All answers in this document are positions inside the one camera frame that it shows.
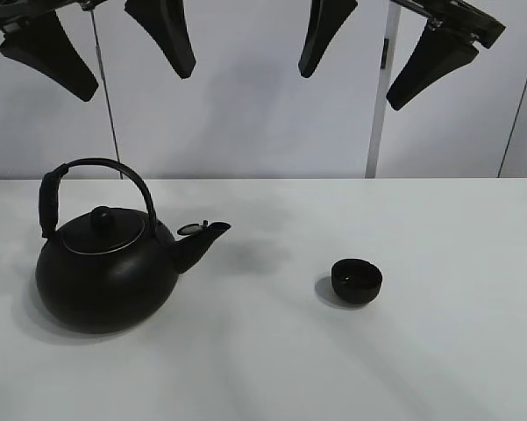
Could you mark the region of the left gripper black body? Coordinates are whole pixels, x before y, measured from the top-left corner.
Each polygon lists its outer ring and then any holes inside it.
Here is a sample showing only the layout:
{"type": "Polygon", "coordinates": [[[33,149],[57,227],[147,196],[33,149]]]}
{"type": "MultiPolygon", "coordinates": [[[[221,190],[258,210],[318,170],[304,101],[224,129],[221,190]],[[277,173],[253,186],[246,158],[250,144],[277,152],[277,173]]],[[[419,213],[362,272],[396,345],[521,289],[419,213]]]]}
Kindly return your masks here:
{"type": "Polygon", "coordinates": [[[11,21],[16,21],[19,18],[33,19],[70,4],[79,4],[84,11],[92,9],[91,1],[0,0],[0,31],[11,21]]]}

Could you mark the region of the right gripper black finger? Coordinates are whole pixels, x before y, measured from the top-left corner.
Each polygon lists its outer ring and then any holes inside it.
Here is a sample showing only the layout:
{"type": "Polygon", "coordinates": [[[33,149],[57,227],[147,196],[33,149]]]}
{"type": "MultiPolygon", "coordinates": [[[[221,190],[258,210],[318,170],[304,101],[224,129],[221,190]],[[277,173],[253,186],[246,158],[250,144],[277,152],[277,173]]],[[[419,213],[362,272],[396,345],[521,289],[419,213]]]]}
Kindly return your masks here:
{"type": "Polygon", "coordinates": [[[425,27],[406,65],[390,86],[386,98],[399,111],[431,84],[471,63],[479,51],[446,29],[425,27]]]}
{"type": "Polygon", "coordinates": [[[356,0],[311,1],[308,29],[298,61],[303,78],[314,74],[333,37],[357,7],[356,0]]]}

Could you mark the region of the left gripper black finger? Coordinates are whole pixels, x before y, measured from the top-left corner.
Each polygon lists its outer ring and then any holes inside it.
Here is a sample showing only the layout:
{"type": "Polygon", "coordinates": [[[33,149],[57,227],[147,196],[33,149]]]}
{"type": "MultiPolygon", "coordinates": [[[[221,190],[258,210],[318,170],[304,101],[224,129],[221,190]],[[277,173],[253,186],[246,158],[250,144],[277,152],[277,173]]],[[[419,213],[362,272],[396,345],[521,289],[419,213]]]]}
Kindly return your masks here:
{"type": "Polygon", "coordinates": [[[83,102],[90,101],[98,89],[95,76],[75,50],[54,11],[7,32],[0,53],[49,77],[83,102]]]}
{"type": "Polygon", "coordinates": [[[188,79],[196,65],[182,0],[128,0],[129,14],[155,41],[167,61],[182,79],[188,79]]]}

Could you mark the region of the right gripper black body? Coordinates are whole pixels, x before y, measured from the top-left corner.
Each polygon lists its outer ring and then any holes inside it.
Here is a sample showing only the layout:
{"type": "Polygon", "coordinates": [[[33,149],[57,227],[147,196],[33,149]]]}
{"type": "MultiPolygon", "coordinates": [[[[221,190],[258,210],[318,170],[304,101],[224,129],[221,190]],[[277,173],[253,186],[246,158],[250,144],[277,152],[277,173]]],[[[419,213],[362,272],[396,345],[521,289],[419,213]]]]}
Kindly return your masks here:
{"type": "Polygon", "coordinates": [[[432,29],[444,28],[489,49],[506,26],[473,5],[460,0],[395,0],[395,4],[427,19],[432,29]]]}

